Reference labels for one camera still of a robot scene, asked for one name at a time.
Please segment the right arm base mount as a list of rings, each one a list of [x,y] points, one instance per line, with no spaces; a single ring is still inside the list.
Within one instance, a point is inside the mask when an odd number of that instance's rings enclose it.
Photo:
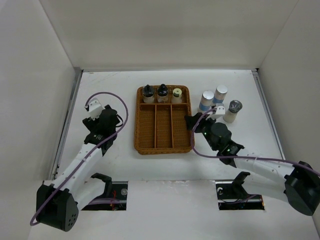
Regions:
[[[217,204],[220,211],[265,210],[261,195],[248,194],[243,188],[249,172],[240,172],[235,179],[215,182]]]

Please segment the black-lid jar beige contents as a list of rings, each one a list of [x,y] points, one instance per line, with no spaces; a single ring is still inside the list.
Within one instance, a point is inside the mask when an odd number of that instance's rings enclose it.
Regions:
[[[165,84],[161,84],[157,88],[157,102],[158,103],[167,103],[169,99],[169,90]]]

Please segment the yellow-lid white jar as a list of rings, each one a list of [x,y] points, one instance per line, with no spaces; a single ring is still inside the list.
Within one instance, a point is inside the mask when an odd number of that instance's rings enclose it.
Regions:
[[[180,88],[174,88],[172,91],[172,104],[181,104],[182,103],[182,90]]]

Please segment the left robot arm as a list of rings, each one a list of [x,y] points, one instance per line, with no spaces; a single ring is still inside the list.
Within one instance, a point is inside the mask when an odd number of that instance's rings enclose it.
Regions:
[[[37,190],[31,226],[44,224],[68,232],[80,210],[94,199],[105,200],[112,195],[112,178],[92,169],[113,145],[124,122],[109,105],[90,109],[89,113],[90,117],[82,121],[89,134],[75,159],[58,178]]]

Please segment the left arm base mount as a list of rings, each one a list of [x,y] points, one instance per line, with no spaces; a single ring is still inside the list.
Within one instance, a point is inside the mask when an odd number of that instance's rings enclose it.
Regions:
[[[110,176],[95,173],[91,179],[99,179],[104,183],[104,191],[96,196],[82,211],[126,211],[128,187],[127,181],[113,181]]]

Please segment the black-lid jar white powder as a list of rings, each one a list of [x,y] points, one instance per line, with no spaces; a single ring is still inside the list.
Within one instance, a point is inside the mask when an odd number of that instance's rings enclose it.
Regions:
[[[144,103],[152,104],[154,102],[154,88],[147,84],[142,89],[142,96]]]

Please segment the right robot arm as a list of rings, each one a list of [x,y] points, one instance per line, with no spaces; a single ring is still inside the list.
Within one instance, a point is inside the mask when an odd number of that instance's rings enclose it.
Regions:
[[[312,216],[320,205],[320,174],[308,163],[255,156],[232,140],[224,123],[216,122],[209,112],[184,116],[192,135],[205,138],[215,159],[241,173],[231,183],[233,194],[240,201],[250,195],[265,195],[288,203],[297,212]]]

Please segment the silver-lid jar blue label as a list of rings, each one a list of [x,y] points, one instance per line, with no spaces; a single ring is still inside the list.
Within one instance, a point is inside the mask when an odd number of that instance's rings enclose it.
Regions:
[[[204,113],[211,108],[212,102],[214,99],[214,93],[210,90],[205,90],[202,95],[201,99],[197,108],[199,113]]]

